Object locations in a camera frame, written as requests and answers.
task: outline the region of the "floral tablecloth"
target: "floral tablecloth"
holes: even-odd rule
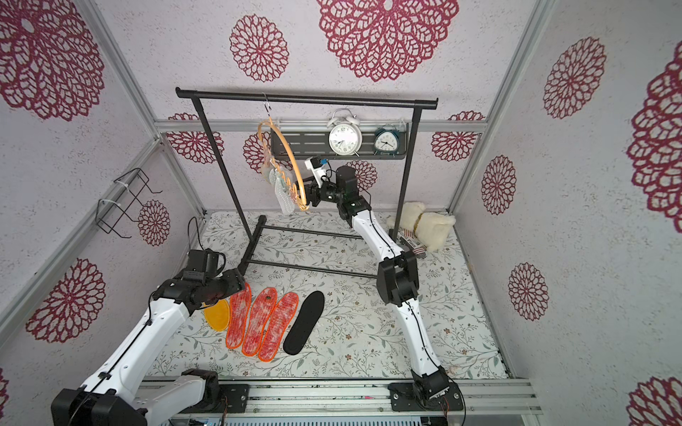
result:
[[[267,224],[355,234],[337,213],[247,212],[251,229],[260,214]],[[385,227],[387,213],[377,213]],[[235,267],[248,240],[236,212],[219,211],[205,227],[204,247],[224,252]],[[263,230],[255,259],[348,269],[376,274],[376,260],[361,239]],[[427,333],[452,378],[506,378],[481,303],[473,287],[454,232],[446,246],[418,260],[419,300]],[[274,287],[281,297],[299,295],[299,306],[315,290],[325,308],[306,346],[297,355],[283,350],[269,363],[248,358],[241,348],[225,347],[225,332],[216,332],[196,312],[168,341],[149,371],[151,376],[179,376],[187,368],[215,370],[221,376],[297,378],[407,378],[410,364],[402,332],[376,291],[374,279],[332,275],[251,264],[245,275],[255,299]]]

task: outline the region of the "insole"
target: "insole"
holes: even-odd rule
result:
[[[204,309],[204,318],[215,331],[223,331],[230,325],[230,305],[220,299],[214,306]]]
[[[251,306],[251,314],[249,315],[249,327],[246,329],[244,335],[244,343],[241,345],[241,353],[246,356],[254,356],[261,348],[263,340],[263,329],[268,317],[275,309],[277,304],[277,290],[268,287],[263,290],[253,306]]]
[[[291,319],[296,314],[298,307],[298,294],[286,293],[282,296],[280,302],[275,306],[275,310],[270,314],[270,322],[267,325],[267,331],[261,344],[261,350],[258,351],[258,358],[266,363],[272,361],[272,358],[277,355],[280,349],[280,342],[282,336],[286,331],[286,326],[289,325]]]
[[[241,345],[244,339],[244,329],[251,307],[251,286],[245,284],[245,288],[230,296],[230,328],[225,336],[225,346],[235,349]]]
[[[324,308],[325,295],[321,291],[312,292],[306,297],[301,304],[298,318],[284,339],[282,349],[287,354],[296,355],[301,352]]]

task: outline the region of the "white alarm clock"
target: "white alarm clock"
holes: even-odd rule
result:
[[[331,128],[329,147],[338,155],[353,155],[362,145],[362,133],[358,127],[360,120],[352,112],[345,118],[335,118],[334,115],[341,110],[351,112],[348,108],[342,108],[331,115],[331,119],[327,122],[327,127]]]
[[[398,152],[398,130],[380,127],[374,133],[374,152],[378,154],[395,154]]]

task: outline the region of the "plush toy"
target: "plush toy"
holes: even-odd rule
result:
[[[424,210],[426,206],[422,202],[406,202],[402,206],[400,227],[413,231],[429,252],[437,252],[445,245],[445,240],[455,224],[455,218]],[[391,216],[386,222],[393,228],[396,219]]]

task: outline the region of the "clock face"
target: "clock face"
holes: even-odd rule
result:
[[[395,152],[398,150],[398,138],[393,132],[383,132],[374,139],[374,149],[383,152]]]
[[[329,133],[329,146],[338,155],[353,155],[362,143],[359,129],[350,123],[334,126]]]

